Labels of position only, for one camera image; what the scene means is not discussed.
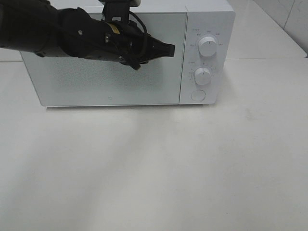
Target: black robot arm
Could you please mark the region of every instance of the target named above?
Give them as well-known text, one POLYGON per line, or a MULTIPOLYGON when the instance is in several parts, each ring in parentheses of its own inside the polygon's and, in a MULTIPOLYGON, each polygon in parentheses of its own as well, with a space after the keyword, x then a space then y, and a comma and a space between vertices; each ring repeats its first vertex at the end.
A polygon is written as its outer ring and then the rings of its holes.
POLYGON ((144 23, 129 10, 138 1, 100 1, 105 4, 101 21, 81 8, 57 10, 48 0, 0 0, 0 47, 40 57, 120 62, 135 70, 150 60, 174 56, 174 45, 149 35, 144 23))

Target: cable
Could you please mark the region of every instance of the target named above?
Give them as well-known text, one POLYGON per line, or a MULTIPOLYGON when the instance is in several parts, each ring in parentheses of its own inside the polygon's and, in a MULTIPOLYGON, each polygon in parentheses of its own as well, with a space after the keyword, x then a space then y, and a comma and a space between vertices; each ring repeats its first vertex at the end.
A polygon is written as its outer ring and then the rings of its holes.
POLYGON ((137 58, 140 58, 144 55, 144 53, 146 52, 146 48, 147 48, 147 44, 148 44, 148 30, 145 26, 145 24, 143 23, 143 21, 132 11, 129 11, 129 14, 131 14, 142 26, 143 30, 144 30, 144 41, 143 41, 143 46, 142 46, 142 50, 141 52, 136 55, 137 58))

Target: white knob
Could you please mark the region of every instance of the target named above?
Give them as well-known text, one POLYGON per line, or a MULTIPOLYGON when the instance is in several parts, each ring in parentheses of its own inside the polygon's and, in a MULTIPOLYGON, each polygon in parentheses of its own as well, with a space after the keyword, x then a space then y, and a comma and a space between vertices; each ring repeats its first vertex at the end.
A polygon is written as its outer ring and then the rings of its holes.
POLYGON ((211 57, 217 52, 217 40, 212 36, 201 39, 198 46, 199 52, 203 57, 211 57))
POLYGON ((208 68, 199 68, 194 72, 194 79, 198 85, 209 84, 212 80, 212 72, 208 68))

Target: white table surface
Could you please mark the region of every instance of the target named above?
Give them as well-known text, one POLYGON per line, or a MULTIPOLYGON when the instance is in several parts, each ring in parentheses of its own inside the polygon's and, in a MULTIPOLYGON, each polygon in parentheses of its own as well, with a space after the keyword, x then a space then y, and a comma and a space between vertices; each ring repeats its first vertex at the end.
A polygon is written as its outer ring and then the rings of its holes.
POLYGON ((212 106, 46 109, 0 64, 1 231, 303 231, 308 60, 228 60, 212 106))
MULTIPOLYGON (((236 12, 228 59, 303 58, 307 54, 253 0, 229 0, 236 12)), ((0 49, 0 62, 21 61, 0 49)))

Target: microwave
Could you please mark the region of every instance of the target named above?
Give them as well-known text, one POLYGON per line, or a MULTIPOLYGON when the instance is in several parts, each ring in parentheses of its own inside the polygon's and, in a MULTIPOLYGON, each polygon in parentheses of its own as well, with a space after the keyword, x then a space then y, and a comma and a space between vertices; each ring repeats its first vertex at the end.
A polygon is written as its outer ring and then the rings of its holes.
MULTIPOLYGON (((51 0, 58 9, 81 7, 102 18, 97 0, 51 0)), ((235 12, 226 0, 143 0, 131 8, 148 33, 175 45, 174 57, 136 71, 119 63, 40 58, 21 52, 41 105, 46 107, 213 104, 235 12)))

